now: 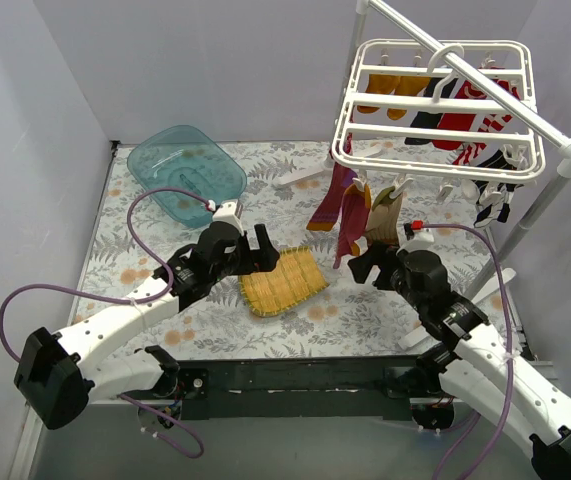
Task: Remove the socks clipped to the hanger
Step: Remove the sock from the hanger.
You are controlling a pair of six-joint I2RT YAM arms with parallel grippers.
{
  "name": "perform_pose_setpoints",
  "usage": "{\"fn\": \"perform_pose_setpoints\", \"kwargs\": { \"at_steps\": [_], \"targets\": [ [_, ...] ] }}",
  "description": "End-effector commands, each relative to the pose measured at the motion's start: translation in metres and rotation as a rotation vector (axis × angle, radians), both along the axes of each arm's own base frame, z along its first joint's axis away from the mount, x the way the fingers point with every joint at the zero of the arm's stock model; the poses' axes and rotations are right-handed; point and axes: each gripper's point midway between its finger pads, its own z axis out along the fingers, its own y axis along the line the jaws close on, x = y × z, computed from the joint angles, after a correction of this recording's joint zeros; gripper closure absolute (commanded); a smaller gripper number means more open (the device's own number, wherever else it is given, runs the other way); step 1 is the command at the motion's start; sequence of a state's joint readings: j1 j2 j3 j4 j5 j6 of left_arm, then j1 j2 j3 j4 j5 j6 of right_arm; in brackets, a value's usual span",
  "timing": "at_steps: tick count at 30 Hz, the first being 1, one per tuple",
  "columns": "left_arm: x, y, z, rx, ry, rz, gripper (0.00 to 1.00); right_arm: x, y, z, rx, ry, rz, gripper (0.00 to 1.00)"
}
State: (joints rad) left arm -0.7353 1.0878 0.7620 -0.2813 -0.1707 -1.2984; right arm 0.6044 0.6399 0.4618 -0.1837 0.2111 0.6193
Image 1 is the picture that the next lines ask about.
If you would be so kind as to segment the beige striped sock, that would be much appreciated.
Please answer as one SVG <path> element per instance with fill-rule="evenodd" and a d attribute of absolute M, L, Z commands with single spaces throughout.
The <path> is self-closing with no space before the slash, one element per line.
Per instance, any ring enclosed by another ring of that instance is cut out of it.
<path fill-rule="evenodd" d="M 403 194 L 390 186 L 382 190 L 374 200 L 363 236 L 369 246 L 383 243 L 398 246 L 397 224 L 401 212 Z"/>

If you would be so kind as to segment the maroon sock with orange cuff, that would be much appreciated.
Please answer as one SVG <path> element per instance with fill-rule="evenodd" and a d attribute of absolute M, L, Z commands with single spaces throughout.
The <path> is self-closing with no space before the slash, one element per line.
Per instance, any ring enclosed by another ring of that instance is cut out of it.
<path fill-rule="evenodd" d="M 366 183 L 352 183 L 344 192 L 340 208 L 340 227 L 333 268 L 342 258 L 360 255 L 357 241 L 365 231 L 371 209 L 371 191 Z"/>

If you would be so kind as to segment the maroon purple striped sock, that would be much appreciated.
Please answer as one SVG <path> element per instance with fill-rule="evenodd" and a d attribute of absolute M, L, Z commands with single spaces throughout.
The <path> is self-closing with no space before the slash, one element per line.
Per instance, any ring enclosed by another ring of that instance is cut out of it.
<path fill-rule="evenodd" d="M 339 218 L 343 195 L 356 176 L 352 169 L 334 161 L 333 151 L 329 152 L 328 159 L 333 162 L 331 182 L 325 197 L 306 226 L 309 231 L 331 231 L 333 229 Z"/>

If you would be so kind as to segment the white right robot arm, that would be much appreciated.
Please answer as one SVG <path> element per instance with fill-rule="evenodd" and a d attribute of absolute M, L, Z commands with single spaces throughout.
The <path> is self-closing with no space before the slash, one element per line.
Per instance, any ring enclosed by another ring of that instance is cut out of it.
<path fill-rule="evenodd" d="M 354 280 L 399 294 L 437 345 L 419 357 L 419 389 L 452 395 L 500 428 L 541 479 L 571 479 L 571 398 L 507 343 L 487 316 L 452 290 L 438 255 L 385 244 L 349 261 Z"/>

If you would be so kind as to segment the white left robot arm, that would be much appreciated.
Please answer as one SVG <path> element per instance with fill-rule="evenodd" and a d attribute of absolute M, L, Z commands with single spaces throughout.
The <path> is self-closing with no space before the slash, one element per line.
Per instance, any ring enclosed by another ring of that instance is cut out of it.
<path fill-rule="evenodd" d="M 206 298 L 228 276 L 271 272 L 280 258 L 264 225 L 254 227 L 257 248 L 236 227 L 214 222 L 197 243 L 179 248 L 122 303 L 55 333 L 31 333 L 14 384 L 50 430 L 76 419 L 92 402 L 147 391 L 158 400 L 173 396 L 180 366 L 159 346 L 126 360 L 111 354 L 131 339 Z"/>

